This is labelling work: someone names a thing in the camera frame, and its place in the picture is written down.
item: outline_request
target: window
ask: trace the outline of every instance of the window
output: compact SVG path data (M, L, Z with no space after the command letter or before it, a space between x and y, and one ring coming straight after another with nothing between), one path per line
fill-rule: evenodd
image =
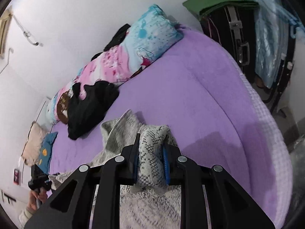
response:
M4 50L7 32L9 29L12 14L9 10L5 10L3 15L0 17L0 58L4 58Z

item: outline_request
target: green folded cloth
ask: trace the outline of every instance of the green folded cloth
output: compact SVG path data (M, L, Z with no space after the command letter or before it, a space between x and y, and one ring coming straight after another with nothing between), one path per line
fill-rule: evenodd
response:
M248 9L255 9L259 4L254 0L187 0L183 3L188 11L201 20L212 11L223 6L239 6Z

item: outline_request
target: purple bed sheet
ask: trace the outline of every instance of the purple bed sheet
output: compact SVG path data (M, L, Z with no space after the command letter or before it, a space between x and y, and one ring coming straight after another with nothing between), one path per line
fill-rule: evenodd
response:
M146 124L166 124L178 146L197 164L222 165L275 220L275 168L249 92L228 53L203 34L182 29L184 39L120 87L104 121L132 109ZM90 162L103 149L99 126L72 141L59 122L50 173Z

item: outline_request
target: white sleeve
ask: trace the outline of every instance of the white sleeve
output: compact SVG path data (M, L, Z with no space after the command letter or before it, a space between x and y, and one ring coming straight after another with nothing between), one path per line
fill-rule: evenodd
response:
M22 210L21 214L19 215L19 221L21 223L21 228L24 228L27 221L33 216L33 214L36 213L35 210L26 207L24 210Z

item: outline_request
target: blue cushion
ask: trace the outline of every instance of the blue cushion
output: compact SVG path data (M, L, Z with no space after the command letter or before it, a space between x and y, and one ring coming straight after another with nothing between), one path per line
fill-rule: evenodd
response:
M37 166L45 173L49 174L50 160L52 156L53 143L56 139L58 132L49 133L45 136L42 147L40 149L40 155L38 158Z
M156 4L132 24L120 44L128 53L128 67L132 74L156 61L183 38L183 34L175 28L176 24L166 19L163 10Z

